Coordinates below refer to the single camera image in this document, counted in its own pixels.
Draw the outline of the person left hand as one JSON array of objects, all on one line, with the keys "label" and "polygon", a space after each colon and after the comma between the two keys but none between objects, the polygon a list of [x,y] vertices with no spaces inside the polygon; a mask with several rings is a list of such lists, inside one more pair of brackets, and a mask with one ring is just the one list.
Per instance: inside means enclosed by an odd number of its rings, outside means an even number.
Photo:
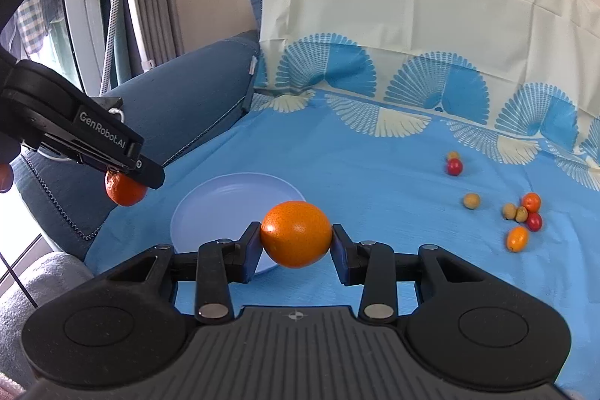
[{"label": "person left hand", "polygon": [[0,134],[0,192],[6,193],[13,184],[11,162],[20,154],[20,144],[5,134]]}]

